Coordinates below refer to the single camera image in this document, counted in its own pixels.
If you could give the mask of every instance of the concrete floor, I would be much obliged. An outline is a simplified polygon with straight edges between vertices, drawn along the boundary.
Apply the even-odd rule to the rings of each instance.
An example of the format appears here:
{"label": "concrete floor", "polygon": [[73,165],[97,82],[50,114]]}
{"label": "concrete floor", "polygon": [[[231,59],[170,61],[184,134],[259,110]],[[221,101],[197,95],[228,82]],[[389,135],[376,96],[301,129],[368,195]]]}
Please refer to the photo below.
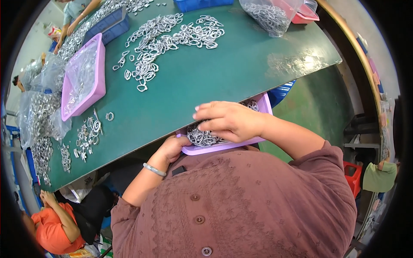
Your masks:
{"label": "concrete floor", "polygon": [[[276,117],[301,125],[343,146],[343,130],[354,116],[353,106],[343,78],[336,66],[297,79],[284,100],[273,108]],[[285,162],[291,159],[273,143],[259,143],[260,150]]]}

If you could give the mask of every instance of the hair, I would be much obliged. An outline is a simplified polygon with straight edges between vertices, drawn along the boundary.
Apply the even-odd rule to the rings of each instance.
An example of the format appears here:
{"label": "hair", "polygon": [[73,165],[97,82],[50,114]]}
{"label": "hair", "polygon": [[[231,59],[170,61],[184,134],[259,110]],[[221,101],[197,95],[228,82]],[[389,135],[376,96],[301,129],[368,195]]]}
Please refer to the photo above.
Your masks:
{"label": "hair", "polygon": [[19,76],[17,75],[17,76],[15,76],[14,78],[13,78],[13,85],[14,86],[17,86],[17,82],[19,81]]}

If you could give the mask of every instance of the white bag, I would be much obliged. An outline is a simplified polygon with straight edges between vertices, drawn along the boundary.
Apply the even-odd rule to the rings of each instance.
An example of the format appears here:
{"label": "white bag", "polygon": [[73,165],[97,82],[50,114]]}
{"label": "white bag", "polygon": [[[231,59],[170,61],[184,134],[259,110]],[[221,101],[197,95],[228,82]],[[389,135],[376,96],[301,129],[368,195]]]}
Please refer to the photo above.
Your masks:
{"label": "white bag", "polygon": [[79,204],[92,190],[95,178],[96,172],[93,171],[92,173],[84,175],[75,182],[61,188],[59,191],[64,198]]}

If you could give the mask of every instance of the left hand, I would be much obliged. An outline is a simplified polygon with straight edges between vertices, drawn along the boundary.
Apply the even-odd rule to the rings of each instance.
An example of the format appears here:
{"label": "left hand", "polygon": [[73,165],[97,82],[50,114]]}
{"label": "left hand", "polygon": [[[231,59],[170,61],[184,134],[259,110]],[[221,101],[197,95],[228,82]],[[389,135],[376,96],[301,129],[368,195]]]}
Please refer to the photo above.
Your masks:
{"label": "left hand", "polygon": [[166,162],[172,163],[179,158],[182,147],[190,146],[191,144],[192,143],[185,136],[176,137],[176,135],[171,135],[165,140],[153,156],[158,156],[165,159]]}
{"label": "left hand", "polygon": [[49,207],[53,206],[53,204],[58,204],[55,195],[51,192],[40,190],[40,198],[45,204],[45,208],[47,208],[46,204]]}
{"label": "left hand", "polygon": [[76,26],[79,24],[77,20],[74,20],[72,24],[70,24],[69,28],[67,28],[67,35],[72,35],[73,31],[75,30]]}

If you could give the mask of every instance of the wrist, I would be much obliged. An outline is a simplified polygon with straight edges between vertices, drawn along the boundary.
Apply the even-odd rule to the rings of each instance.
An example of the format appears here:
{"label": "wrist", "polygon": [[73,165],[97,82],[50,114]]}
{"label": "wrist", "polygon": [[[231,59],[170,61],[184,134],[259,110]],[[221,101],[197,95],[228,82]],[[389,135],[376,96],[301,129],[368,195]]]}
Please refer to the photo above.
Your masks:
{"label": "wrist", "polygon": [[266,139],[268,124],[276,117],[268,113],[259,113],[260,116],[257,121],[258,135],[259,137]]}
{"label": "wrist", "polygon": [[59,206],[59,203],[57,201],[53,201],[51,203],[47,203],[49,205],[49,207],[51,207],[52,209],[54,209],[55,207]]}
{"label": "wrist", "polygon": [[166,170],[168,170],[169,164],[171,163],[169,162],[169,159],[166,157],[166,155],[157,151],[148,160],[147,164],[151,165],[157,170],[166,172]]}

